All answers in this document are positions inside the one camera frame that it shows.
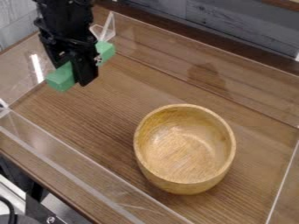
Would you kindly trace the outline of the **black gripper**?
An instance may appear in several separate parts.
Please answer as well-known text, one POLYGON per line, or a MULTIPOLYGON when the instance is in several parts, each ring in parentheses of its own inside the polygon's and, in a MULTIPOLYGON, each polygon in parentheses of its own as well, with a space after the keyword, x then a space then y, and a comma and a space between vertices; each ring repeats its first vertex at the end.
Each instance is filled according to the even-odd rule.
POLYGON ((34 24, 51 63, 59 68, 70 61, 75 81, 86 87, 99 77, 96 38, 90 31, 94 0, 32 1, 38 9, 34 24))

